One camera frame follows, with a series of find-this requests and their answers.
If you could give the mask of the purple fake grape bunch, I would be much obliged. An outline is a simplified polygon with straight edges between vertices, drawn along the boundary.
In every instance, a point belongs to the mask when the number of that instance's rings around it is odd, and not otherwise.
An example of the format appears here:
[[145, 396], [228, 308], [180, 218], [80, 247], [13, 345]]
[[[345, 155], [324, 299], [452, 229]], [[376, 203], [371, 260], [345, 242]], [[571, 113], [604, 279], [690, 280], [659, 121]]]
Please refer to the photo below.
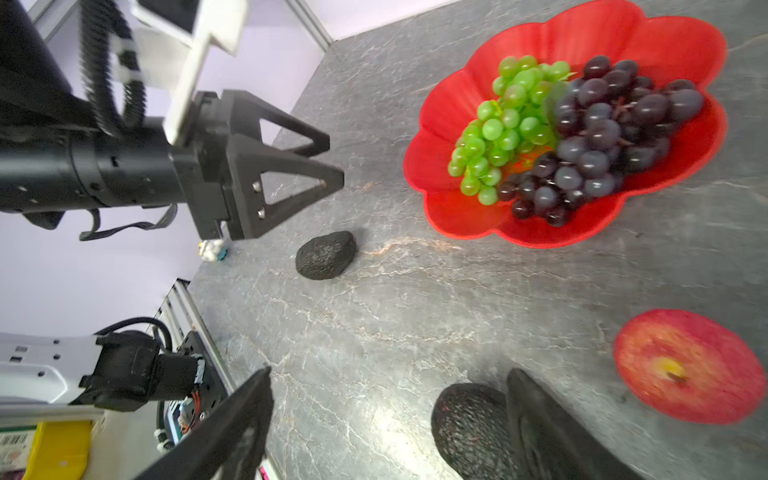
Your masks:
[[565, 226], [577, 210], [619, 193], [627, 177], [665, 159], [672, 137], [704, 107], [692, 81], [657, 88], [630, 59], [597, 55], [581, 73], [566, 62], [543, 72], [529, 97], [541, 100], [538, 127], [554, 144], [496, 187], [496, 200], [510, 203], [519, 220]]

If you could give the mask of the red fake apple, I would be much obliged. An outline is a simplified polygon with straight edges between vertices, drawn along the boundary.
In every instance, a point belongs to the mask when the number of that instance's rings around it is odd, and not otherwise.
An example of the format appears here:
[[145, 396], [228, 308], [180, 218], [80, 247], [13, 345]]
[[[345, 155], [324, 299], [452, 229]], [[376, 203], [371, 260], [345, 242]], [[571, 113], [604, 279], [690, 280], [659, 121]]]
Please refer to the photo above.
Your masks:
[[686, 310], [634, 317], [617, 335], [613, 358], [635, 396], [681, 421], [736, 423], [767, 391], [766, 373], [741, 337]]

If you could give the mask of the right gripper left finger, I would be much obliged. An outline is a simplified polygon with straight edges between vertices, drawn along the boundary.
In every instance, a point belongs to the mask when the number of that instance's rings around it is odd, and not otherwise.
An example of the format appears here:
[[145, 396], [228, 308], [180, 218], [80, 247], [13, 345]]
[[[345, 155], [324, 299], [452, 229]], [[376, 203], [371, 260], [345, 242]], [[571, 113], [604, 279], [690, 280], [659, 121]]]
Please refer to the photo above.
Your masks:
[[256, 371], [140, 479], [254, 479], [273, 415], [272, 368]]

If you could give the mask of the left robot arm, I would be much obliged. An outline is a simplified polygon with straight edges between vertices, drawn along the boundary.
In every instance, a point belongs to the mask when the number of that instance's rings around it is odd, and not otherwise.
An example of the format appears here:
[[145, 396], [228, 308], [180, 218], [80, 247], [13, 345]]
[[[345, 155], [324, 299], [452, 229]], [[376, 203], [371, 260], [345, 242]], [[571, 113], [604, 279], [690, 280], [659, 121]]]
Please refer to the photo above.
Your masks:
[[212, 47], [235, 54], [245, 1], [137, 3], [132, 28], [113, 1], [80, 5], [84, 94], [76, 97], [30, 16], [1, 5], [1, 209], [46, 230], [63, 215], [180, 204], [219, 244], [263, 236], [340, 190], [317, 161], [327, 134], [241, 90], [196, 88]]

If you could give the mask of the dark avocado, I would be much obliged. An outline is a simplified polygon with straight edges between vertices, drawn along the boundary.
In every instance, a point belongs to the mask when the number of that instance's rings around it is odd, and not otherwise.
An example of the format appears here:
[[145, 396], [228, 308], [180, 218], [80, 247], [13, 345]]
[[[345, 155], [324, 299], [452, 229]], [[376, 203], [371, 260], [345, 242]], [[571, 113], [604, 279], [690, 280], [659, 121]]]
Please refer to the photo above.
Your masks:
[[461, 478], [519, 477], [500, 391], [476, 383], [446, 387], [434, 404], [431, 432], [441, 458]]
[[310, 280], [329, 280], [340, 276], [352, 263], [357, 243], [349, 231], [337, 231], [315, 237], [296, 253], [295, 268]]

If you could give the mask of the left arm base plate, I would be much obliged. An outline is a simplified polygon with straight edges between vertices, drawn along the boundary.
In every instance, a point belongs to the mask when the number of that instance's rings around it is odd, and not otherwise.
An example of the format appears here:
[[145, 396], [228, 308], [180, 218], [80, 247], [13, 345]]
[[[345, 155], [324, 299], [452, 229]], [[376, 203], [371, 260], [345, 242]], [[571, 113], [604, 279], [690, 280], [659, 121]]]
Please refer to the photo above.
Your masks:
[[160, 451], [170, 450], [213, 413], [229, 396], [228, 380], [218, 368], [213, 355], [199, 331], [186, 334], [177, 352], [197, 361], [191, 390], [183, 398], [158, 405], [155, 436]]

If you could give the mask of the green fake grape bunch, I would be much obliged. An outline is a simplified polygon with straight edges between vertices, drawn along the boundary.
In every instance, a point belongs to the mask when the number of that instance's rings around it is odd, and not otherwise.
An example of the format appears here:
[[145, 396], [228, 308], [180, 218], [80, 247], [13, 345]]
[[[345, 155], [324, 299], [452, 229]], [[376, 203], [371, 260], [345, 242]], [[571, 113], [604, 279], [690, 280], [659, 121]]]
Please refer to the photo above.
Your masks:
[[552, 89], [575, 75], [563, 60], [541, 63], [532, 55], [508, 56], [498, 65], [493, 96], [476, 108], [454, 144], [447, 172], [460, 180], [459, 190], [480, 204], [506, 202], [501, 192], [504, 168], [532, 168], [531, 154], [556, 144], [554, 121], [545, 112]]

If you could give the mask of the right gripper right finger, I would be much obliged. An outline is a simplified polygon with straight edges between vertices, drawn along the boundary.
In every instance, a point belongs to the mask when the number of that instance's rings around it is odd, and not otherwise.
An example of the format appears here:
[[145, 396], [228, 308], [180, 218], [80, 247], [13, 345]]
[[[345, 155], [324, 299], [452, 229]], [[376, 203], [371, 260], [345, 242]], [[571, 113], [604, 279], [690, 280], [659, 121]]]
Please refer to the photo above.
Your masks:
[[525, 370], [507, 375], [507, 417], [524, 479], [638, 479]]

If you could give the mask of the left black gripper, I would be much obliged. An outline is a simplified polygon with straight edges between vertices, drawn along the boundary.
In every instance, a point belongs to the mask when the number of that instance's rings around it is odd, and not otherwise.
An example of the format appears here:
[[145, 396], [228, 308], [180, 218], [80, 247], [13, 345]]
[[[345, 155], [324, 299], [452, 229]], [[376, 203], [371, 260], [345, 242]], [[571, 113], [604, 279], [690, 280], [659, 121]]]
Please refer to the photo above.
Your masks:
[[[279, 150], [262, 123], [306, 138]], [[344, 187], [344, 172], [308, 158], [330, 150], [330, 136], [243, 90], [198, 92], [170, 151], [198, 235], [257, 239]]]

